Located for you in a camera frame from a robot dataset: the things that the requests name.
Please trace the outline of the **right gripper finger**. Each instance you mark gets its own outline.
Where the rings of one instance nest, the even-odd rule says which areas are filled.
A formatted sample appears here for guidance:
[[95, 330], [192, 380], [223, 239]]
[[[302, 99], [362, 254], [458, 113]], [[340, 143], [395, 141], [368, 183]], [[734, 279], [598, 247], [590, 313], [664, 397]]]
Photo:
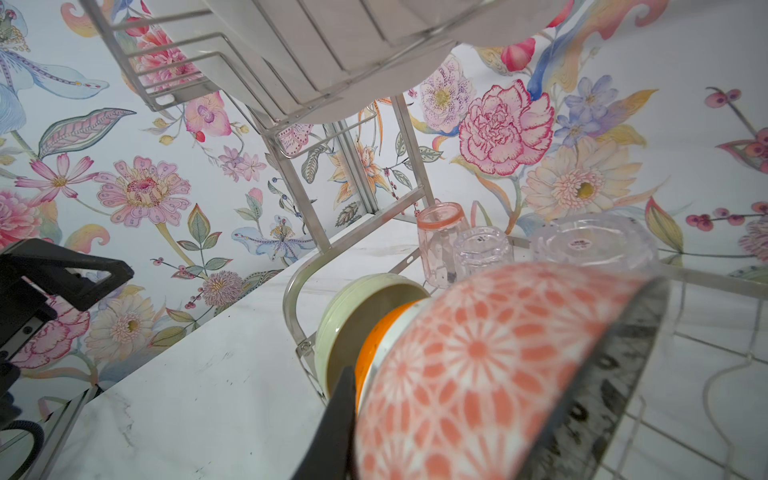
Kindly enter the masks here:
[[357, 478], [354, 460], [356, 393], [354, 368], [345, 367], [292, 480]]

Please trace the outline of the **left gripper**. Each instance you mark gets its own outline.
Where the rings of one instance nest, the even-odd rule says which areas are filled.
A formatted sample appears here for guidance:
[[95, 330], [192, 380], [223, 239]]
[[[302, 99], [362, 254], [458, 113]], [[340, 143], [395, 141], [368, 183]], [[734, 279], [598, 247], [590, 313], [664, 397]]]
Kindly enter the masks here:
[[63, 297], [85, 311], [134, 276], [124, 261], [92, 256], [42, 239], [18, 241], [1, 252], [1, 428], [16, 420], [21, 409], [9, 393], [20, 377], [11, 360], [53, 318], [47, 297]]

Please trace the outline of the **orange bowl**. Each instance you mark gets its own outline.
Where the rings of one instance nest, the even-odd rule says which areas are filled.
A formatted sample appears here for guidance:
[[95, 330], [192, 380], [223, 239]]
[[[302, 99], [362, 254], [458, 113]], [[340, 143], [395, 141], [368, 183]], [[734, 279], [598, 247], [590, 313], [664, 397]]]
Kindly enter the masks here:
[[355, 410], [357, 412], [361, 409], [368, 384], [375, 377], [381, 363], [411, 321], [430, 301], [431, 298], [425, 298], [395, 308], [386, 314], [369, 333], [355, 364]]

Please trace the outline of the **pale green bowl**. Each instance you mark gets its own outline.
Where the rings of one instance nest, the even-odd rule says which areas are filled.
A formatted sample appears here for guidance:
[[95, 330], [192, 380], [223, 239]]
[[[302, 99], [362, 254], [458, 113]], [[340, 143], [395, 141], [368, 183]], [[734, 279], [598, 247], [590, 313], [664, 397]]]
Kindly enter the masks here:
[[315, 369], [324, 396], [332, 396], [342, 370], [355, 365], [365, 340], [387, 314], [428, 296], [421, 284], [394, 273], [366, 275], [342, 288], [315, 337]]

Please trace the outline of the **red patterned bowl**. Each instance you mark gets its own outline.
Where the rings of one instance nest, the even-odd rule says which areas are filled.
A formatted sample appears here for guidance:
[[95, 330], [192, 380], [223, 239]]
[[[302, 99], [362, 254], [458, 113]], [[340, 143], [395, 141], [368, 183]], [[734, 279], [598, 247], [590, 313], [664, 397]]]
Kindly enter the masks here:
[[356, 421], [356, 476], [593, 478], [669, 296], [659, 276], [544, 262], [452, 286], [371, 380]]

